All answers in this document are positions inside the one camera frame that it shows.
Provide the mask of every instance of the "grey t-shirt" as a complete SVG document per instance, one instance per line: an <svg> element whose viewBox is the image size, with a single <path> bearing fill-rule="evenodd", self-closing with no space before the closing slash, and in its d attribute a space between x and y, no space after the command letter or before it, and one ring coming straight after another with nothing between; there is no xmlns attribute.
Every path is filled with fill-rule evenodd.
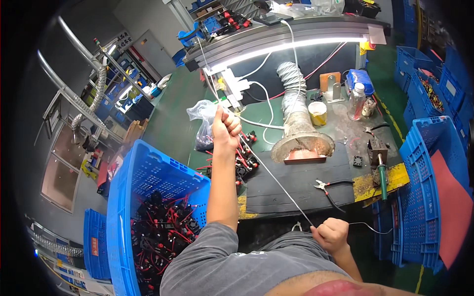
<svg viewBox="0 0 474 296"><path fill-rule="evenodd" d="M346 274L312 238L291 231L259 251L237 253L237 234L218 222L199 237L164 272L160 295L263 295L281 282L329 270Z"/></svg>

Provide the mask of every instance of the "smartphone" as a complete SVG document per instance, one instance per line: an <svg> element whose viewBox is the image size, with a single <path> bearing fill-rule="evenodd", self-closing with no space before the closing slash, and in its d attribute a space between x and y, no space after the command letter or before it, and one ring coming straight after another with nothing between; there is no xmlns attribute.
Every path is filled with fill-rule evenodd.
<svg viewBox="0 0 474 296"><path fill-rule="evenodd" d="M284 15L284 14L268 12L268 13L262 14L258 17L254 17L252 20L254 20L258 23L267 25L267 26L273 26L273 25L279 24L280 21L282 21L282 20L288 21L288 20L292 20L292 19L293 19L293 17L287 16L287 15Z"/></svg>

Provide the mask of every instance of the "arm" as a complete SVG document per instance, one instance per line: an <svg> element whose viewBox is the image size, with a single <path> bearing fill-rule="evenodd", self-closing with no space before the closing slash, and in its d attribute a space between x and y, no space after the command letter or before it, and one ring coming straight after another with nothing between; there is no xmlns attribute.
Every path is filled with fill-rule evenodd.
<svg viewBox="0 0 474 296"><path fill-rule="evenodd" d="M310 229L313 238L334 258L337 266L347 272L352 279L362 282L359 269L352 257L351 247L347 244L349 224L343 220L329 218L317 228L311 226Z"/></svg>
<svg viewBox="0 0 474 296"><path fill-rule="evenodd" d="M207 206L207 223L219 222L237 231L238 203L235 176L235 150L242 126L240 119L217 107L212 133L212 181Z"/></svg>

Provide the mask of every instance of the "person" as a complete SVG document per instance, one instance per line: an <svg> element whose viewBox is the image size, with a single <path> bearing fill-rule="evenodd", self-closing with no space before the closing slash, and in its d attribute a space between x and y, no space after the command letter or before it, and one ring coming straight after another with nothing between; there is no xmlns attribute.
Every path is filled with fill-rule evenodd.
<svg viewBox="0 0 474 296"><path fill-rule="evenodd" d="M218 105L207 224L166 269L161 295L412 295L363 283L346 241L349 224L335 218L311 226L311 233L291 231L258 251L238 253L234 167L241 128Z"/></svg>

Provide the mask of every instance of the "plastic bottle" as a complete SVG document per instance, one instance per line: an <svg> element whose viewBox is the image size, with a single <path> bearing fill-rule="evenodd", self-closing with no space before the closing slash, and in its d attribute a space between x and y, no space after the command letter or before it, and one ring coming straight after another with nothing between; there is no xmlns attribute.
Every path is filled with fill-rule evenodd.
<svg viewBox="0 0 474 296"><path fill-rule="evenodd" d="M352 120L359 120L365 103L364 85L357 82L349 97L349 111L347 115Z"/></svg>

